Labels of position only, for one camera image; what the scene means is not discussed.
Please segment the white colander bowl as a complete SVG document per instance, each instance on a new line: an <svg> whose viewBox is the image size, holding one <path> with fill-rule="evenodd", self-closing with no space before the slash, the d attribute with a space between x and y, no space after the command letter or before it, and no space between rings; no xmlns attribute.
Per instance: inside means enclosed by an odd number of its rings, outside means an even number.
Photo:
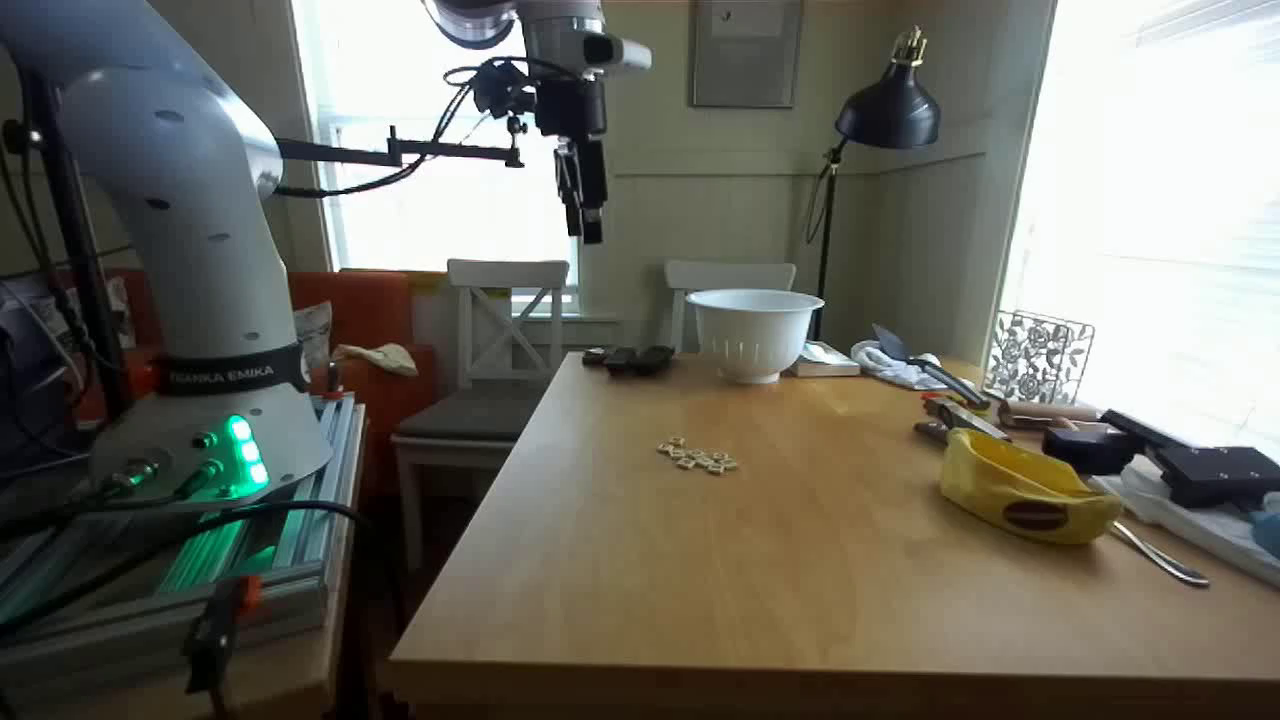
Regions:
<svg viewBox="0 0 1280 720"><path fill-rule="evenodd" d="M698 355L739 384L776 383L800 359L826 301L785 290L701 290L692 305Z"/></svg>

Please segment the framed picture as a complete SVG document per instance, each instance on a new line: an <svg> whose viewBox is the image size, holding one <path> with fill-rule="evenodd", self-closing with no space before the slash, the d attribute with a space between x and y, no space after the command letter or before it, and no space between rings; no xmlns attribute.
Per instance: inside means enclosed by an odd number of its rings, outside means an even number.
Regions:
<svg viewBox="0 0 1280 720"><path fill-rule="evenodd" d="M692 0L689 105L790 109L804 0Z"/></svg>

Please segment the book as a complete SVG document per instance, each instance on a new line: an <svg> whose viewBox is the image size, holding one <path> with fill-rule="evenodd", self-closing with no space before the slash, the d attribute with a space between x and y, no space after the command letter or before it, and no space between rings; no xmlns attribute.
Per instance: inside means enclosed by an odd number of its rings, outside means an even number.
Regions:
<svg viewBox="0 0 1280 720"><path fill-rule="evenodd" d="M861 366L827 343L806 341L795 363L783 373L796 378L858 377Z"/></svg>

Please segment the window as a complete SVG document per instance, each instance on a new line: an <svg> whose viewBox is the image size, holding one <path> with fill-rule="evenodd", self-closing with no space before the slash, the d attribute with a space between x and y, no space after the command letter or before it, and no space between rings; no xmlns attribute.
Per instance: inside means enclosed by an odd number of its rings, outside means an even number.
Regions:
<svg viewBox="0 0 1280 720"><path fill-rule="evenodd" d="M453 45L420 0L292 0L303 86L319 143L383 151L396 131L429 140L454 96L444 76L486 59ZM576 306L579 242L567 234L556 192L556 141L530 129L522 165L435 158L385 188L352 187L387 167L320 163L317 186L340 269L443 272L452 258L561 260L570 265L567 309Z"/></svg>
<svg viewBox="0 0 1280 720"><path fill-rule="evenodd" d="M1280 0L1057 0L1001 307L1075 397L1280 461Z"/></svg>

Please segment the black floor lamp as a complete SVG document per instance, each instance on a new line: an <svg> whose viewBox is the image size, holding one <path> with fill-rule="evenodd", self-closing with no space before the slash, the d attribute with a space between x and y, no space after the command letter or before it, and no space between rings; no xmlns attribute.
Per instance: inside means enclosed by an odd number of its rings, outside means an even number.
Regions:
<svg viewBox="0 0 1280 720"><path fill-rule="evenodd" d="M920 26L901 32L877 82L851 94L836 120L836 141L823 154L823 165L808 201L803 238L819 241L817 291L826 296L835 195L844 151L851 145L909 150L929 146L940 137L942 111L920 85L916 69L923 64L928 38Z"/></svg>

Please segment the white wooden chair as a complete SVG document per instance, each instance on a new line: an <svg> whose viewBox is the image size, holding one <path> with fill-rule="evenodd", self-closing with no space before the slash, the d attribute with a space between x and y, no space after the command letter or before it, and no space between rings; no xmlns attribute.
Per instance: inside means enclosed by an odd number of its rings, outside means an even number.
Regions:
<svg viewBox="0 0 1280 720"><path fill-rule="evenodd" d="M714 263L671 259L664 278L671 290L669 342L684 351L689 295L704 290L791 290L797 268L792 263Z"/></svg>
<svg viewBox="0 0 1280 720"><path fill-rule="evenodd" d="M429 468L498 471L564 359L570 263L451 259L456 291L456 389L392 434L404 561L422 566Z"/></svg>

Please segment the black remote controls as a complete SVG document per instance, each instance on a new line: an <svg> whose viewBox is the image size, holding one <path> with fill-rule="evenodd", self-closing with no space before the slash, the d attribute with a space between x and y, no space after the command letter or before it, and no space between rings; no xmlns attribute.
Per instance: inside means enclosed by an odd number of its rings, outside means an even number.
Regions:
<svg viewBox="0 0 1280 720"><path fill-rule="evenodd" d="M675 355L675 348L666 345L653 345L644 348L611 346L584 351L581 364L585 368L603 369L607 375L613 378L644 378L666 373L672 365Z"/></svg>

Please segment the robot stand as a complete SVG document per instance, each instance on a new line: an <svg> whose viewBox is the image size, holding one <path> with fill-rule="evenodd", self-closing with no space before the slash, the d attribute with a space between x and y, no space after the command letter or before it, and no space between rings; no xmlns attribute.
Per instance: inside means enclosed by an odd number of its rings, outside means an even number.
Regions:
<svg viewBox="0 0 1280 720"><path fill-rule="evenodd" d="M319 400L332 446L320 471L273 491L301 502L265 518L150 509L92 512L0 548L0 623L136 555L146 561L24 630L0 638L0 717L196 720L187 638L238 577L252 591L216 674L233 717L316 717L333 703L352 525L320 503L349 505L364 470L366 407ZM211 519L216 527L197 533Z"/></svg>

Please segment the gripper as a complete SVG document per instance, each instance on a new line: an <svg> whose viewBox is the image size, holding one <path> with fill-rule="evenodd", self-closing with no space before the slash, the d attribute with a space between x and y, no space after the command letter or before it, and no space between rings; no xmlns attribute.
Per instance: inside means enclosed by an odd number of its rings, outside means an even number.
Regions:
<svg viewBox="0 0 1280 720"><path fill-rule="evenodd" d="M535 90L535 123L556 138L557 193L567 234L585 245L604 240L608 200L603 137L607 132L604 83L594 79L540 78ZM580 164L579 159L586 158Z"/></svg>

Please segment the wooden rolling pin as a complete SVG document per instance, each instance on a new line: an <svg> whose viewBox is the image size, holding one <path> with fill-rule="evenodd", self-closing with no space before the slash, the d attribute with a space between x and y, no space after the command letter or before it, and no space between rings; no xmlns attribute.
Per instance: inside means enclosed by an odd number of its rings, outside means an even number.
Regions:
<svg viewBox="0 0 1280 720"><path fill-rule="evenodd" d="M1102 413L1087 405L1041 404L1023 400L1001 400L997 418L1002 427L1015 429L1065 428L1074 429L1078 423L1093 423Z"/></svg>

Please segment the metal spoon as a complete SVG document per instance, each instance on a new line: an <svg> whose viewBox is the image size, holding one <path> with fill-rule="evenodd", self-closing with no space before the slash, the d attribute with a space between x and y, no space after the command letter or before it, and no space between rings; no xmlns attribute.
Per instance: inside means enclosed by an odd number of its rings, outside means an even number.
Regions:
<svg viewBox="0 0 1280 720"><path fill-rule="evenodd" d="M1197 589L1208 589L1211 587L1211 582L1204 574L1178 561L1148 541L1142 539L1123 523L1112 521L1110 533L1174 580Z"/></svg>

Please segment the white patterned pillow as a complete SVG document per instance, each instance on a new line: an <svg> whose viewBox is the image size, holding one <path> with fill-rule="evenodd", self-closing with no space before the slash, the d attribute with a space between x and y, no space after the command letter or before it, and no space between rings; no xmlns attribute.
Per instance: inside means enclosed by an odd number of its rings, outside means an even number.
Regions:
<svg viewBox="0 0 1280 720"><path fill-rule="evenodd" d="M324 301L293 311L294 332L300 341L305 368L328 366L332 359L333 307Z"/></svg>

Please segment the blue object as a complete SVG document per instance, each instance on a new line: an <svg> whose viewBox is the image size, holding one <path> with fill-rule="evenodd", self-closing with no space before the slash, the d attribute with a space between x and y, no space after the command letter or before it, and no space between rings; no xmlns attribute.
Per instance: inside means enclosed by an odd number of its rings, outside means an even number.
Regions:
<svg viewBox="0 0 1280 720"><path fill-rule="evenodd" d="M1280 491L1265 495L1260 507L1249 511L1249 519L1253 542L1280 561Z"/></svg>

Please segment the yellow banana-shaped case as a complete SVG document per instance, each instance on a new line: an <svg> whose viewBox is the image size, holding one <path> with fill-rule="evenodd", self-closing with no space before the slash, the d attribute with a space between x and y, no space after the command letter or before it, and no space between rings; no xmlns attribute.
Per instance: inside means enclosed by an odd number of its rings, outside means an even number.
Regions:
<svg viewBox="0 0 1280 720"><path fill-rule="evenodd" d="M992 527L1046 544L1089 544L1125 510L1066 462L960 428L947 433L940 492Z"/></svg>

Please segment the black and orange clamp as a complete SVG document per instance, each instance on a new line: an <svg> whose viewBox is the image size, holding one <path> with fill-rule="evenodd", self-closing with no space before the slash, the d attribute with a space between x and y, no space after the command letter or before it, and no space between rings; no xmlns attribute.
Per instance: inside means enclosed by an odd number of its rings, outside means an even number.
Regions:
<svg viewBox="0 0 1280 720"><path fill-rule="evenodd" d="M214 712L227 712L224 678L236 651L239 620L260 603L260 575L241 575L216 583L201 614L191 623L182 646L189 670L187 694L206 694Z"/></svg>

